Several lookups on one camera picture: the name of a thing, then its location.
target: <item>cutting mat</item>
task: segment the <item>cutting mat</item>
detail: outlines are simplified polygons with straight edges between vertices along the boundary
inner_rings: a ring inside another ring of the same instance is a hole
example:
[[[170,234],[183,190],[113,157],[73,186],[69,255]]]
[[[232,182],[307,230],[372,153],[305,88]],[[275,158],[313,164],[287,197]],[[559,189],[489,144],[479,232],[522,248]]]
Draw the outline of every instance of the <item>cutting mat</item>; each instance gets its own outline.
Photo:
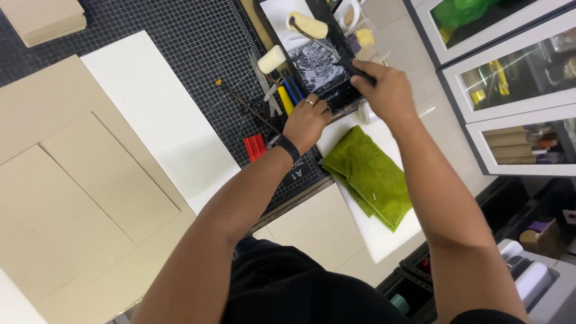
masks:
[[[265,49],[240,0],[80,0],[80,4],[86,11],[86,30],[33,48],[24,46],[0,12],[0,86],[146,30],[238,165],[249,164],[242,139],[269,130],[242,114],[238,102],[214,85],[222,78],[243,98],[263,95],[247,52],[260,58]],[[319,159],[316,148],[306,153],[301,165],[282,180],[267,211],[326,177]]]

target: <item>black wristwatch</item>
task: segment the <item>black wristwatch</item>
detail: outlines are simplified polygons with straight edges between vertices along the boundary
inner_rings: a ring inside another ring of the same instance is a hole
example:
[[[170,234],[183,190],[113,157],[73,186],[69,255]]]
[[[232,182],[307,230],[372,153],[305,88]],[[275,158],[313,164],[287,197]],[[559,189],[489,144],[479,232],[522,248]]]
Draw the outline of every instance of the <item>black wristwatch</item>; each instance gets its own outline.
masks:
[[[296,164],[296,162],[300,159],[300,152],[296,146],[294,146],[294,144],[292,144],[292,142],[290,142],[290,140],[287,139],[284,135],[281,135],[280,138],[278,138],[274,146],[280,146],[285,149],[292,157],[292,160],[294,160],[294,164]]]

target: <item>microfiber cloth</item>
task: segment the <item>microfiber cloth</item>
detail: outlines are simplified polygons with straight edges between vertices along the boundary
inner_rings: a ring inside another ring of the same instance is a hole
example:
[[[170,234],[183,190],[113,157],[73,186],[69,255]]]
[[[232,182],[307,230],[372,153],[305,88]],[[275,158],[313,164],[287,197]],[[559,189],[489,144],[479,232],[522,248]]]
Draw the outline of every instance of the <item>microfiber cloth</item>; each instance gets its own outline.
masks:
[[[340,180],[368,217],[392,232],[412,208],[404,172],[366,135],[352,127],[322,164]]]

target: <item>left hand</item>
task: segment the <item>left hand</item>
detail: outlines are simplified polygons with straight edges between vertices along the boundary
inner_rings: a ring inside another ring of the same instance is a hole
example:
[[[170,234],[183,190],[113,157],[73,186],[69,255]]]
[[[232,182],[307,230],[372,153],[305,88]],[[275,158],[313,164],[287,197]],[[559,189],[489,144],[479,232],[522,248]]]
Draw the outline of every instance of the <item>left hand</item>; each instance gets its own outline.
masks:
[[[322,130],[332,120],[328,104],[318,96],[310,94],[299,102],[288,117],[283,135],[290,141],[300,155],[306,153],[322,136]]]

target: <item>person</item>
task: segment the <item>person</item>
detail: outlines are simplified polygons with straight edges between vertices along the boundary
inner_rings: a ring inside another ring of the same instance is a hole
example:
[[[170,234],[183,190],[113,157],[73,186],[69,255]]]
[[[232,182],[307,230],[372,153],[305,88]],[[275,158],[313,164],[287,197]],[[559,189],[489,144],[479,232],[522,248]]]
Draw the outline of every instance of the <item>person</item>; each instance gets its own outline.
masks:
[[[376,78],[376,86],[358,76],[351,83],[400,148],[430,247],[439,322],[527,322],[484,216],[422,125],[406,75],[375,63],[353,64]],[[331,117],[326,102],[310,95],[295,107],[283,135],[302,155]],[[289,150],[277,146],[231,178],[184,234],[131,323],[409,323],[370,285],[325,271],[294,247],[240,242],[293,164]]]

